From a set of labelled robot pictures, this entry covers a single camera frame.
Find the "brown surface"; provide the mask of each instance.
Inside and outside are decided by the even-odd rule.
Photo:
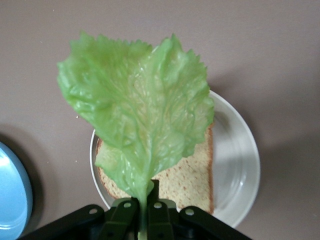
[[[261,157],[256,240],[320,239],[320,1],[0,1],[0,139],[21,157],[35,208],[26,231],[103,202],[89,164],[92,127],[62,98],[58,61],[91,35],[158,44],[172,33],[208,66]]]

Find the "bread slice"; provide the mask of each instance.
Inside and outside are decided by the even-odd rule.
[[[101,139],[96,146],[96,154],[103,144]],[[205,132],[205,141],[195,146],[192,156],[182,158],[178,164],[166,169],[153,177],[159,180],[159,198],[173,200],[179,209],[197,206],[213,214],[213,132],[212,125]],[[117,187],[98,167],[101,183],[115,199],[129,197]]]

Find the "blue plate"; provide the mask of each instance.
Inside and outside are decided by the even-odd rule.
[[[33,204],[28,174],[18,157],[0,142],[0,239],[17,239]]]

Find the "green lettuce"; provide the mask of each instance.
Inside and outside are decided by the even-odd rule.
[[[175,35],[153,47],[82,32],[70,46],[58,85],[104,142],[95,164],[146,203],[151,178],[205,140],[214,117],[207,68]]]

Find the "gray tabletop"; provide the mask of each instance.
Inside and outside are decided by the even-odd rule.
[[[320,239],[319,0],[20,0],[0,2],[0,141],[29,172],[25,232],[87,204],[93,128],[57,85],[81,30],[157,45],[175,33],[255,137],[261,180],[237,229],[255,240]]]

